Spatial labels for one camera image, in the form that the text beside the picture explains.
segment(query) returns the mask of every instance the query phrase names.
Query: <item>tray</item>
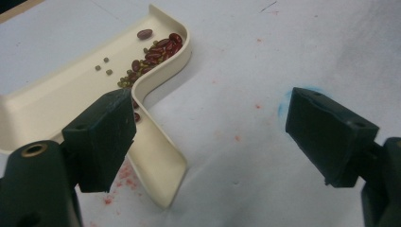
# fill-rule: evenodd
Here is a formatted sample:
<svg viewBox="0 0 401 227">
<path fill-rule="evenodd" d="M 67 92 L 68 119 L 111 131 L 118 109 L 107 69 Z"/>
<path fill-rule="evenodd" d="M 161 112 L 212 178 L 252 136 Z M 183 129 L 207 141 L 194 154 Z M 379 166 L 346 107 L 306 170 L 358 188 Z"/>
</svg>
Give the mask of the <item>tray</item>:
<svg viewBox="0 0 401 227">
<path fill-rule="evenodd" d="M 151 28 L 151 38 L 140 41 L 136 33 Z M 142 102 L 157 86 L 177 74 L 191 56 L 190 35 L 185 26 L 149 5 L 149 14 L 127 31 L 71 62 L 59 71 L 38 79 L 26 88 L 0 96 L 0 152 L 11 153 L 34 141 L 62 142 L 61 129 L 103 94 L 118 89 L 131 62 L 143 59 L 144 47 L 171 32 L 183 38 L 182 49 L 138 79 L 132 97 L 140 108 L 137 134 L 128 157 L 150 197 L 168 207 L 183 179 L 186 160 L 162 129 L 153 121 Z M 106 70 L 112 69 L 108 76 Z"/>
</svg>

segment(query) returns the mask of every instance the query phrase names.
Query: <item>white table surface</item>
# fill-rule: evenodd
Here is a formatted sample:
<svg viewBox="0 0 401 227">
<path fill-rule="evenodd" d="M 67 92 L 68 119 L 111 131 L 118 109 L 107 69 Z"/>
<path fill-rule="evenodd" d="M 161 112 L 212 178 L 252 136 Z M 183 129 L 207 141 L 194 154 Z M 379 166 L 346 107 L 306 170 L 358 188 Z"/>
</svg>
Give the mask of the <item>white table surface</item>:
<svg viewBox="0 0 401 227">
<path fill-rule="evenodd" d="M 364 182 L 325 186 L 285 133 L 289 94 L 332 97 L 376 123 L 379 144 L 401 135 L 401 2 L 46 0 L 0 24 L 0 94 L 112 39 L 149 3 L 192 35 L 190 62 L 145 103 L 189 168 L 162 210 L 125 163 L 109 195 L 79 194 L 84 225 L 363 226 Z"/>
</svg>

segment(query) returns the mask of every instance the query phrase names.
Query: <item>pile of beans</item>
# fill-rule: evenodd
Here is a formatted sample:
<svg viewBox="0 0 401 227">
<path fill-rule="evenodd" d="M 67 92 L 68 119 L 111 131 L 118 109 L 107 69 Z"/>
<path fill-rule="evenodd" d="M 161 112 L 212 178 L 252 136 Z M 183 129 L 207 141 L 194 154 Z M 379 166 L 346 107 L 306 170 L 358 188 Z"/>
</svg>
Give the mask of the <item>pile of beans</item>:
<svg viewBox="0 0 401 227">
<path fill-rule="evenodd" d="M 150 29 L 138 32 L 140 40 L 149 38 L 152 34 Z M 171 33 L 167 39 L 154 41 L 149 49 L 144 48 L 145 58 L 134 60 L 127 76 L 120 79 L 117 85 L 121 88 L 129 88 L 143 75 L 152 70 L 158 64 L 168 60 L 183 47 L 183 39 L 177 33 Z"/>
</svg>

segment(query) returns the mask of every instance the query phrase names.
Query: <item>dark bean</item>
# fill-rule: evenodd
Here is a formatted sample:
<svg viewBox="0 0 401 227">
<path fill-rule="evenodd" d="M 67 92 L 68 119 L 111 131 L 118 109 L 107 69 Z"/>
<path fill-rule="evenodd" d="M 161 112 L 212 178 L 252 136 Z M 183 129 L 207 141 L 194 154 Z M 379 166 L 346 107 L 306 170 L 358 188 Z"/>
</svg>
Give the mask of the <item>dark bean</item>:
<svg viewBox="0 0 401 227">
<path fill-rule="evenodd" d="M 138 34 L 136 34 L 136 36 L 140 40 L 145 40 L 145 39 L 149 38 L 152 33 L 153 33 L 153 31 L 151 29 L 145 29 L 145 30 L 139 31 Z"/>
<path fill-rule="evenodd" d="M 182 44 L 176 44 L 173 46 L 173 49 L 171 50 L 173 52 L 173 55 L 177 54 L 177 52 L 183 47 Z"/>
<path fill-rule="evenodd" d="M 143 68 L 142 71 L 141 71 L 142 75 L 146 74 L 151 69 L 152 69 L 151 67 Z"/>
<path fill-rule="evenodd" d="M 147 53 L 147 55 L 145 55 L 145 59 L 147 60 L 159 59 L 160 57 L 162 57 L 162 54 L 159 53 Z"/>
<path fill-rule="evenodd" d="M 138 109 L 138 107 L 139 107 L 138 103 L 136 103 L 136 101 L 133 99 L 132 99 L 132 106 L 134 109 Z"/>
<path fill-rule="evenodd" d="M 166 44 L 166 50 L 172 50 L 172 48 L 173 48 L 173 42 L 172 41 L 169 41 L 167 44 Z"/>
<path fill-rule="evenodd" d="M 138 122 L 141 120 L 141 116 L 139 115 L 139 113 L 134 113 L 133 115 L 135 116 L 135 122 Z"/>
<path fill-rule="evenodd" d="M 182 44 L 183 43 L 183 39 L 181 38 L 181 36 L 177 33 L 171 33 L 168 36 L 168 39 L 174 41 L 174 43 L 176 44 Z"/>
<path fill-rule="evenodd" d="M 149 53 L 159 53 L 162 54 L 165 50 L 162 47 L 153 47 L 149 50 Z"/>
<path fill-rule="evenodd" d="M 171 56 L 173 56 L 173 52 L 172 51 L 166 51 L 166 53 L 163 55 L 163 61 L 166 61 L 167 59 L 171 58 Z"/>
<path fill-rule="evenodd" d="M 157 46 L 157 47 L 165 47 L 165 45 L 166 45 L 169 41 L 170 41 L 169 39 L 163 39 L 163 40 L 159 41 L 159 42 L 156 44 L 156 46 Z"/>
<path fill-rule="evenodd" d="M 139 62 L 138 60 L 134 60 L 134 61 L 132 62 L 132 65 L 131 65 L 132 71 L 133 71 L 133 72 L 138 72 L 140 66 L 141 66 L 140 62 Z"/>
<path fill-rule="evenodd" d="M 159 63 L 159 62 L 157 62 L 156 59 L 144 60 L 144 64 L 147 64 L 147 65 L 155 65 L 155 64 L 158 64 L 158 63 Z"/>
</svg>

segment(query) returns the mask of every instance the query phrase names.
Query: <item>red kidney bean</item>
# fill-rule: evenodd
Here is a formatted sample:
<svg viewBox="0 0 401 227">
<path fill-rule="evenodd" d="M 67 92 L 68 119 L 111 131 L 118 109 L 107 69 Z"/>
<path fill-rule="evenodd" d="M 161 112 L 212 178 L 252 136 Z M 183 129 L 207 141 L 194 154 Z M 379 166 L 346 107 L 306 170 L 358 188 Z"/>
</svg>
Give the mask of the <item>red kidney bean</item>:
<svg viewBox="0 0 401 227">
<path fill-rule="evenodd" d="M 156 44 L 156 46 L 157 46 L 157 47 L 165 47 L 166 44 L 167 44 L 169 41 L 170 41 L 169 39 L 163 39 L 163 40 L 159 41 L 159 42 Z"/>
<path fill-rule="evenodd" d="M 149 38 L 152 33 L 153 33 L 153 31 L 151 29 L 145 29 L 145 30 L 139 31 L 138 34 L 136 34 L 136 36 L 140 40 L 145 40 L 145 39 Z"/>
<path fill-rule="evenodd" d="M 171 50 L 173 52 L 173 55 L 177 54 L 177 52 L 183 47 L 182 44 L 176 44 L 173 46 L 173 49 Z"/>
<path fill-rule="evenodd" d="M 141 67 L 141 63 L 140 63 L 138 60 L 134 60 L 134 61 L 132 62 L 131 67 L 132 67 L 132 71 L 133 71 L 133 72 L 138 72 L 138 71 L 139 71 L 139 68 Z"/>
<path fill-rule="evenodd" d="M 181 36 L 177 33 L 171 33 L 168 36 L 168 39 L 174 41 L 174 43 L 176 44 L 182 44 L 183 43 L 183 39 L 181 38 Z"/>
<path fill-rule="evenodd" d="M 162 54 L 160 53 L 147 53 L 147 55 L 145 55 L 145 59 L 147 60 L 151 60 L 151 59 L 159 59 L 160 57 L 162 57 Z"/>
<path fill-rule="evenodd" d="M 150 71 L 151 69 L 152 69 L 151 67 L 143 68 L 142 71 L 141 71 L 142 75 L 146 74 L 146 73 L 147 73 L 148 71 Z"/>
<path fill-rule="evenodd" d="M 149 53 L 159 53 L 162 54 L 165 50 L 162 47 L 153 47 L 148 52 Z"/>
<path fill-rule="evenodd" d="M 170 41 L 170 42 L 168 42 L 168 43 L 166 44 L 165 49 L 166 49 L 166 50 L 172 50 L 172 49 L 173 49 L 173 45 L 174 45 L 174 43 L 173 43 L 172 41 Z"/>
<path fill-rule="evenodd" d="M 166 53 L 163 55 L 163 61 L 166 61 L 167 59 L 171 58 L 171 56 L 173 56 L 173 52 L 166 51 Z"/>
<path fill-rule="evenodd" d="M 144 60 L 144 64 L 147 64 L 147 65 L 156 65 L 156 64 L 158 64 L 159 62 L 157 62 L 157 59 L 147 59 L 147 60 Z"/>
<path fill-rule="evenodd" d="M 136 76 L 135 73 L 133 73 L 132 75 L 129 75 L 129 76 L 128 76 L 128 79 L 129 79 L 130 82 L 134 83 L 134 82 L 136 82 L 136 81 L 139 79 L 139 77 Z"/>
<path fill-rule="evenodd" d="M 139 113 L 134 113 L 133 115 L 135 116 L 135 122 L 141 120 L 141 116 L 139 115 Z"/>
</svg>

